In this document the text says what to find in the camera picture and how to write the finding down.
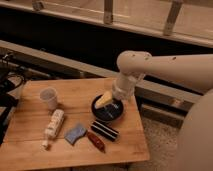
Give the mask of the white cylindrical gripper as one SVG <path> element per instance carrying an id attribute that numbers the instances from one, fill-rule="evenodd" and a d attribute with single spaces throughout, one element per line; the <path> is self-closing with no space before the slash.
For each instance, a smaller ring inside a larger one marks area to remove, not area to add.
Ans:
<path id="1" fill-rule="evenodd" d="M 113 101 L 113 98 L 116 100 L 129 99 L 134 94 L 136 83 L 137 79 L 135 77 L 119 73 L 118 77 L 113 82 L 112 92 L 106 91 L 95 102 L 95 108 L 98 109 L 110 104 Z"/>

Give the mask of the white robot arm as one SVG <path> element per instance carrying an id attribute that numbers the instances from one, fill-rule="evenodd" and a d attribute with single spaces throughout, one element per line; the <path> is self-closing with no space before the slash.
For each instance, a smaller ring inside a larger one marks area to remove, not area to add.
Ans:
<path id="1" fill-rule="evenodd" d="M 213 171 L 213 54 L 154 57 L 146 51 L 126 50 L 117 57 L 117 67 L 112 89 L 95 107 L 128 99 L 146 75 L 199 93 L 179 131 L 168 171 Z"/>

